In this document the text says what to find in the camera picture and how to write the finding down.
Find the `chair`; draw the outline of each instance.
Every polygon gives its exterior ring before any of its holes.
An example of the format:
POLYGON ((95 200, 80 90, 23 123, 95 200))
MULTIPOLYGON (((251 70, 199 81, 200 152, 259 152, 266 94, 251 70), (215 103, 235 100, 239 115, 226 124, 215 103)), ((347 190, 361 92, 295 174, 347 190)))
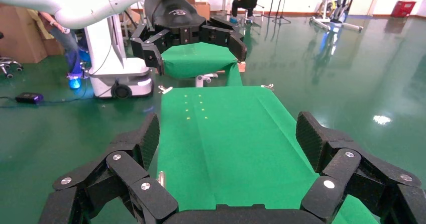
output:
MULTIPOLYGON (((0 32, 0 40, 4 37, 5 37, 4 34, 0 32)), ((2 72, 5 74, 7 78, 13 78, 13 74, 8 73, 8 69, 10 69, 12 64, 15 64, 18 66, 16 70, 19 72, 24 69, 24 67, 20 63, 15 61, 13 58, 0 56, 0 69, 2 70, 2 72)))

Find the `green cloth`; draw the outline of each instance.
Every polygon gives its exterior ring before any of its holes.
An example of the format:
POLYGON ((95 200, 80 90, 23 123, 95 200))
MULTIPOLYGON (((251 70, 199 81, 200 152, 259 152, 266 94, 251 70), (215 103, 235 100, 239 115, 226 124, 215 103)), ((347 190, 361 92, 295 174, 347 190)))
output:
MULTIPOLYGON (((261 87, 175 88, 162 96, 158 171, 179 210, 216 204, 299 209, 318 177, 296 122, 261 87)), ((377 223, 349 196, 334 223, 377 223)))
POLYGON ((172 47, 162 57, 164 72, 174 78, 215 73, 237 62, 228 48, 207 43, 172 47))
POLYGON ((226 86, 243 86, 240 70, 238 69, 238 63, 234 63, 234 64, 230 64, 226 66, 225 72, 227 75, 226 86))

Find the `jeans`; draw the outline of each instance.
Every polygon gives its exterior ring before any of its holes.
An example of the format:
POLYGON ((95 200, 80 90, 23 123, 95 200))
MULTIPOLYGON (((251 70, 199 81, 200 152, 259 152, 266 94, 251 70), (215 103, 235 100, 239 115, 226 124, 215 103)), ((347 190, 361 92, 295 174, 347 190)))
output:
POLYGON ((58 28, 53 28, 50 34, 52 34, 65 49, 65 58, 68 62, 69 73, 71 75, 82 75, 80 52, 74 31, 71 30, 69 34, 64 34, 58 28))
POLYGON ((232 2, 232 16, 237 17, 238 8, 244 8, 247 9, 247 16, 252 17, 253 16, 253 8, 249 7, 248 4, 246 4, 243 0, 234 0, 232 2))

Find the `red box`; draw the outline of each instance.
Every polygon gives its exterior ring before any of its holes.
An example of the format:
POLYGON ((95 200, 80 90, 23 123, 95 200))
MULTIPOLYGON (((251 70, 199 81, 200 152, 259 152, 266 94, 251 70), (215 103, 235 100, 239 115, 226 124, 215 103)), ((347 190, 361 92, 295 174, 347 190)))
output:
POLYGON ((393 8, 392 17, 404 18, 408 17, 411 14, 412 9, 414 8, 415 2, 411 1, 398 1, 393 8))

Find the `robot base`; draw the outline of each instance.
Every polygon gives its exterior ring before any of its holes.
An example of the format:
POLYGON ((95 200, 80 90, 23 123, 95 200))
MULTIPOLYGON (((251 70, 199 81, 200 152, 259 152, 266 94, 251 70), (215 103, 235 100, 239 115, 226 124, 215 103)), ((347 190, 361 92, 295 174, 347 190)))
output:
POLYGON ((151 79, 151 70, 137 58, 124 59, 124 68, 111 71, 108 68, 90 75, 93 93, 98 98, 119 98, 150 96, 153 93, 154 83, 151 79))

